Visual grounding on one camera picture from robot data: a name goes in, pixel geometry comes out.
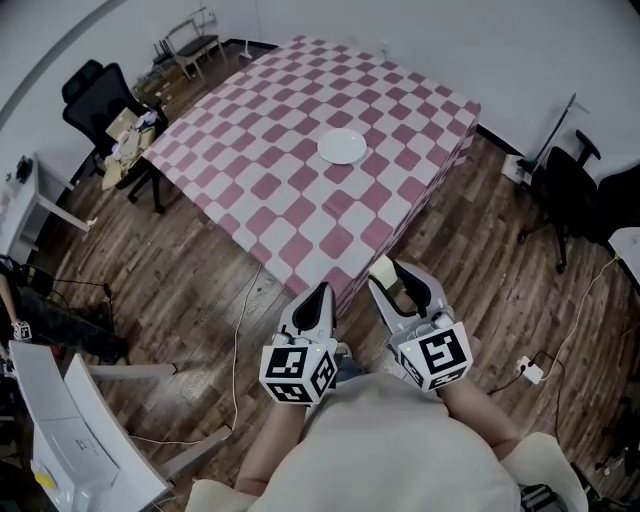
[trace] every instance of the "pink checkered tablecloth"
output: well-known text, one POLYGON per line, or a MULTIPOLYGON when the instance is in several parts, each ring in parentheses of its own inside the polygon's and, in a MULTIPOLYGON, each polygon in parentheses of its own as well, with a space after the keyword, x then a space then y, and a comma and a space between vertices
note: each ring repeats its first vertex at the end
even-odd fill
POLYGON ((297 37, 202 98, 144 156, 295 295, 329 281, 340 314, 464 162, 479 112, 396 64, 297 37), (320 157, 333 127, 364 135, 362 160, 320 157))

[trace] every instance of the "electrical outlet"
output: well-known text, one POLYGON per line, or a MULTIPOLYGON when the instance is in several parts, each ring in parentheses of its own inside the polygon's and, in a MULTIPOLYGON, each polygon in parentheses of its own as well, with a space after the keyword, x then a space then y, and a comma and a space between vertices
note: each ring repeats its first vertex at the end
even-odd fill
POLYGON ((542 369, 537 364, 533 364, 527 356, 522 356, 518 360, 518 372, 522 372, 522 375, 532 384, 540 384, 544 374, 542 369))

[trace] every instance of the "black office chair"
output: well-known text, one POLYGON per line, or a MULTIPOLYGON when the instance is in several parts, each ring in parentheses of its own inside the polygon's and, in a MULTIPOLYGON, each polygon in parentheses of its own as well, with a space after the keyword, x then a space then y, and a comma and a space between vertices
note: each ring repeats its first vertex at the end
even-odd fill
MULTIPOLYGON (((106 130, 122 110, 126 107, 137 116, 151 110, 131 94, 120 66, 115 63, 102 67, 94 60, 88 61, 62 87, 62 97, 67 103, 62 118, 86 135, 103 159, 111 154, 115 144, 106 130)), ((159 117, 154 123, 156 136, 159 137, 169 123, 159 102, 153 106, 153 110, 159 117)), ((127 196, 129 201, 135 203, 136 194, 149 180, 153 186, 155 210, 163 213, 164 208, 160 205, 160 171, 146 159, 141 157, 116 188, 122 190, 137 181, 127 196)))
POLYGON ((615 425, 605 427, 601 431, 603 437, 613 437, 613 445, 594 467, 599 471, 607 467, 610 459, 624 456, 625 475, 631 476, 640 466, 640 413, 627 396, 620 398, 620 405, 624 406, 624 409, 615 425))
POLYGON ((606 245, 617 229, 640 226, 640 166, 609 176, 598 187, 583 166, 591 155, 600 160, 600 152, 580 130, 576 136, 584 145, 577 161, 554 147, 546 169, 536 171, 533 195, 547 214, 536 226, 518 233, 518 243, 523 244, 529 235, 553 224, 560 247, 561 261, 556 266, 559 274, 567 266, 568 236, 584 236, 590 242, 606 245))

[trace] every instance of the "white cable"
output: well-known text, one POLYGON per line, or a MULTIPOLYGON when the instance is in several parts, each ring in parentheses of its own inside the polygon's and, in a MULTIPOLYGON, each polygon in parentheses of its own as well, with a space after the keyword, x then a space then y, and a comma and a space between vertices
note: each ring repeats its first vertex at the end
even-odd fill
POLYGON ((258 266, 258 270, 256 270, 256 274, 253 276, 253 281, 251 281, 251 286, 249 286, 249 291, 244 296, 244 304, 242 305, 242 312, 240 313, 240 318, 238 319, 238 323, 236 325, 236 329, 233 333, 233 365, 231 366, 231 393, 233 395, 233 408, 235 413, 233 415, 233 423, 231 424, 231 432, 227 434, 222 440, 229 439, 233 434, 233 431, 236 429, 236 422, 238 421, 238 400, 236 398, 236 361, 238 360, 238 331, 240 330, 240 324, 242 323, 242 319, 244 318, 244 313, 247 310, 247 301, 249 300, 249 295, 251 295, 251 290, 256 284, 258 280, 258 276, 260 275, 260 271, 262 270, 262 265, 258 266))
POLYGON ((160 500, 158 502, 152 501, 151 504, 156 507, 160 512, 164 512, 164 510, 162 510, 162 508, 160 508, 160 503, 165 503, 167 501, 171 501, 171 500, 177 500, 179 498, 182 498, 184 496, 183 494, 178 494, 178 496, 170 496, 168 498, 165 498, 163 500, 160 500))
MULTIPOLYGON (((222 441, 225 441, 226 439, 229 439, 231 437, 231 434, 233 434, 233 431, 236 428, 236 423, 238 422, 238 399, 236 397, 236 362, 238 360, 238 331, 240 330, 240 325, 242 324, 242 319, 244 318, 244 314, 247 311, 247 302, 249 301, 249 295, 251 295, 251 292, 253 291, 253 287, 255 286, 256 281, 258 280, 258 276, 260 275, 261 270, 262 270, 262 265, 259 265, 258 270, 256 270, 256 273, 253 276, 253 280, 251 281, 251 286, 249 286, 249 291, 244 296, 244 303, 242 304, 242 311, 240 312, 240 318, 238 319, 238 323, 236 324, 236 328, 233 333, 233 364, 231 366, 231 392, 233 395, 233 408, 235 412, 233 415, 233 423, 231 424, 231 432, 229 432, 229 434, 227 434, 227 436, 224 437, 222 441)), ((132 437, 134 439, 140 439, 141 441, 147 441, 148 443, 153 443, 153 444, 192 445, 192 444, 198 444, 199 442, 202 441, 202 440, 200 441, 154 441, 153 439, 147 439, 146 437, 140 437, 140 436, 129 436, 129 437, 132 437)), ((154 505, 157 509, 162 510, 155 503, 154 505)))
POLYGON ((147 439, 146 437, 140 436, 129 436, 134 439, 140 439, 140 441, 146 441, 147 443, 153 444, 198 444, 200 441, 154 441, 153 439, 147 439))
POLYGON ((556 357, 553 358, 553 364, 551 365, 551 369, 549 370, 549 373, 547 373, 546 376, 542 377, 540 380, 541 381, 545 381, 547 380, 549 377, 551 377, 551 374, 553 373, 553 369, 556 366, 556 362, 558 361, 558 357, 560 356, 560 352, 562 352, 562 349, 564 348, 565 344, 567 343, 567 341, 569 341, 569 339, 571 338, 571 336, 573 336, 573 333, 576 331, 576 329, 578 328, 578 322, 580 321, 580 314, 582 313, 582 307, 584 306, 584 301, 587 298, 587 295, 589 294, 589 291, 591 291, 591 287, 593 286, 593 283, 595 283, 600 276, 602 276, 602 273, 606 270, 606 268, 611 265, 612 263, 614 263, 615 261, 617 261, 619 259, 619 256, 616 254, 614 256, 614 258, 607 263, 604 267, 602 267, 602 270, 600 270, 600 273, 593 279, 593 281, 591 281, 591 284, 589 285, 589 288, 587 288, 587 291, 584 292, 584 295, 582 296, 582 300, 580 301, 580 307, 578 308, 578 315, 576 316, 576 322, 573 325, 573 329, 571 329, 571 332, 569 333, 569 336, 567 336, 564 341, 562 342, 562 344, 560 345, 560 348, 558 349, 558 351, 556 352, 556 357))
MULTIPOLYGON (((262 19, 260 18, 260 7, 258 7, 258 0, 254 0, 256 10, 256 26, 258 28, 258 39, 261 43, 264 43, 264 32, 262 30, 262 19)), ((244 41, 244 51, 240 53, 241 57, 248 60, 253 60, 253 55, 249 53, 249 39, 244 41)))

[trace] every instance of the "metal chair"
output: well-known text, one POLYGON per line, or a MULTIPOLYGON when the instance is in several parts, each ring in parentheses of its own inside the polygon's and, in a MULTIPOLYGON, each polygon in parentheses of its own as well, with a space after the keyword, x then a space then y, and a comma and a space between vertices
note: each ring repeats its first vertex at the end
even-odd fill
POLYGON ((220 44, 219 37, 213 34, 205 34, 204 30, 202 32, 198 30, 196 22, 193 20, 193 18, 189 18, 188 20, 180 23, 180 25, 178 25, 177 27, 171 29, 165 39, 169 43, 169 48, 171 49, 176 62, 180 65, 182 71, 187 77, 187 80, 189 81, 191 80, 191 77, 187 72, 187 66, 193 64, 202 81, 206 82, 206 80, 204 79, 204 75, 202 74, 202 70, 198 65, 198 59, 203 55, 206 55, 207 57, 209 57, 209 60, 211 60, 211 55, 209 54, 209 52, 216 46, 220 48, 220 54, 222 55, 222 59, 224 60, 225 65, 229 65, 227 56, 224 54, 224 48, 222 47, 222 44, 220 44), (193 30, 193 32, 195 33, 195 38, 179 50, 176 50, 174 43, 171 41, 171 37, 175 36, 178 32, 187 27, 190 27, 193 30))

